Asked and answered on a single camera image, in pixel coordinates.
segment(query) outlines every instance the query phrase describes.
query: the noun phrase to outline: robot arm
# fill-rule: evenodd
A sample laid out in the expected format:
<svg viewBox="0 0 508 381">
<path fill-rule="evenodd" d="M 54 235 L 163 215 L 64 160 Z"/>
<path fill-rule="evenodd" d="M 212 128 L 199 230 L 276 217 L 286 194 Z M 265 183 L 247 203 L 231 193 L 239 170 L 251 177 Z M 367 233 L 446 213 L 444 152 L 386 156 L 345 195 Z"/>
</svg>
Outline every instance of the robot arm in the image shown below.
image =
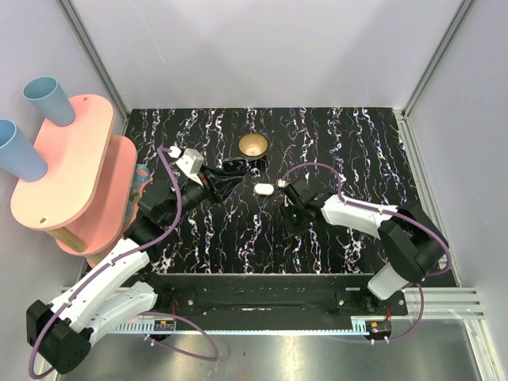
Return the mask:
<svg viewBox="0 0 508 381">
<path fill-rule="evenodd" d="M 203 165 L 203 157 L 194 149 L 182 153 L 172 147 L 170 155 L 188 178 L 181 189 L 184 211 L 206 199 L 223 202 L 248 172 L 245 160 L 224 160 L 222 169 L 213 169 Z M 42 329 L 63 308 L 38 348 L 60 374 L 76 368 L 98 340 L 131 317 L 151 309 L 165 311 L 171 305 L 171 286 L 155 274 L 143 274 L 127 291 L 111 298 L 156 255 L 148 250 L 117 258 L 153 241 L 172 223 L 176 196 L 171 184 L 160 180 L 148 184 L 139 205 L 140 213 L 124 239 L 97 267 L 49 304 L 37 300 L 27 309 L 27 338 L 34 346 Z"/>
<path fill-rule="evenodd" d="M 323 221 L 330 225 L 348 226 L 381 240 L 390 262 L 368 283 L 369 291 L 379 300 L 388 299 L 407 283 L 421 282 L 444 255 L 432 237 L 386 213 L 404 214 L 432 230 L 446 243 L 418 202 L 381 206 L 345 196 L 343 202 L 337 194 L 318 194 L 303 181 L 281 185 L 284 185 L 283 192 L 291 202 L 290 206 L 281 206 L 288 235 L 300 234 L 308 230 L 311 222 Z"/>
</svg>

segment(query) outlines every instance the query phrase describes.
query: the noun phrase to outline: small white object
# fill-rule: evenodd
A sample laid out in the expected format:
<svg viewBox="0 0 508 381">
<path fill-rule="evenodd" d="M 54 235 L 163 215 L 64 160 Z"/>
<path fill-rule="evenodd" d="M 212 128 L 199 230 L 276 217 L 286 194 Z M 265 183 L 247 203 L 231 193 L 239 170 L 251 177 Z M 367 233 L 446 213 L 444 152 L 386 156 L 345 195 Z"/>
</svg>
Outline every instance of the small white object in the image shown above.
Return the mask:
<svg viewBox="0 0 508 381">
<path fill-rule="evenodd" d="M 168 153 L 173 159 L 178 159 L 182 155 L 182 150 L 174 145 L 170 147 L 171 151 Z"/>
<path fill-rule="evenodd" d="M 195 149 L 187 148 L 183 153 L 183 156 L 176 160 L 176 165 L 189 179 L 195 181 L 199 185 L 203 185 L 198 173 L 201 170 L 201 166 L 204 161 L 205 159 L 201 153 Z"/>
<path fill-rule="evenodd" d="M 275 187 L 271 184 L 259 183 L 254 186 L 254 192 L 262 196 L 271 196 L 275 192 Z"/>
</svg>

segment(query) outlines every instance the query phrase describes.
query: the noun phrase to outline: black marble surface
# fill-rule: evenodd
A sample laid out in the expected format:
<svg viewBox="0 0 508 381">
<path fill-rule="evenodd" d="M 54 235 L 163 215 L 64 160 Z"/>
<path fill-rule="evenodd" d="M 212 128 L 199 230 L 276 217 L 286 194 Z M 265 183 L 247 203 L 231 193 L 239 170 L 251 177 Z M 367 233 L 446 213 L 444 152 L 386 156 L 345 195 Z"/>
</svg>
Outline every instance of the black marble surface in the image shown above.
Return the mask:
<svg viewBox="0 0 508 381">
<path fill-rule="evenodd" d="M 400 205 L 417 190 L 391 109 L 164 109 L 133 110 L 127 128 L 138 163 L 167 175 L 156 156 L 163 145 L 195 148 L 206 165 L 239 156 L 249 132 L 271 142 L 265 173 L 246 177 L 220 206 L 204 202 L 185 215 L 152 265 L 160 273 L 357 273 L 378 271 L 386 257 L 378 241 L 340 226 L 314 224 L 301 237 L 284 239 L 283 196 L 255 196 L 256 183 L 275 183 L 295 164 L 318 161 L 342 175 L 343 192 L 360 200 Z M 306 167 L 290 179 L 335 191 L 326 170 Z M 183 183 L 185 176 L 179 180 Z"/>
</svg>

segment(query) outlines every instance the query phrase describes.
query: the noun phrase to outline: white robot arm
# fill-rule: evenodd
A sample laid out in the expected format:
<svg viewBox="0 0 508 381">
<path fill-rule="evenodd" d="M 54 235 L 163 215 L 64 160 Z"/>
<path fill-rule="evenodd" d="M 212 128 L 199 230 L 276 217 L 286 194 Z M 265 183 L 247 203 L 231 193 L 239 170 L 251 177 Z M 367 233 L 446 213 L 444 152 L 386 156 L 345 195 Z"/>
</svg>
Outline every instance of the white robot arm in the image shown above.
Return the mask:
<svg viewBox="0 0 508 381">
<path fill-rule="evenodd" d="M 406 224 L 394 214 L 403 214 L 411 221 L 431 230 L 446 243 L 445 238 L 425 214 L 418 202 L 402 206 L 382 206 L 354 200 L 337 194 L 319 194 L 303 181 L 280 183 L 290 205 L 281 205 L 288 235 L 308 230 L 314 221 L 347 226 L 381 240 L 389 262 L 368 283 L 368 290 L 379 300 L 386 300 L 408 283 L 419 283 L 444 255 L 442 247 L 421 229 Z"/>
</svg>

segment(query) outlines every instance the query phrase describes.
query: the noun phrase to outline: light blue cup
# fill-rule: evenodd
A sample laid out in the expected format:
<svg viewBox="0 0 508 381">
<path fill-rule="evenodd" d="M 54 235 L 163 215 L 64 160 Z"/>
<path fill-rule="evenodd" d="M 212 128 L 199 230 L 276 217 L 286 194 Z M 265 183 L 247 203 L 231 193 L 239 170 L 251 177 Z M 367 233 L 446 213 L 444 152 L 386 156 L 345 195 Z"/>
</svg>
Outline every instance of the light blue cup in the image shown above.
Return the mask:
<svg viewBox="0 0 508 381">
<path fill-rule="evenodd" d="M 152 175 L 150 173 L 150 170 L 146 165 L 136 164 L 136 167 L 134 168 L 133 182 L 131 183 L 130 186 L 130 196 L 129 201 L 127 202 L 127 209 L 125 211 L 124 222 L 130 220 L 130 218 L 133 216 L 134 204 L 140 198 L 139 190 L 141 184 L 144 183 L 145 181 L 149 181 L 151 177 Z"/>
<path fill-rule="evenodd" d="M 39 152 L 9 119 L 0 119 L 0 167 L 25 181 L 36 181 L 48 171 Z"/>
<path fill-rule="evenodd" d="M 25 86 L 23 95 L 44 117 L 60 127 L 76 119 L 69 98 L 53 77 L 35 78 Z"/>
</svg>

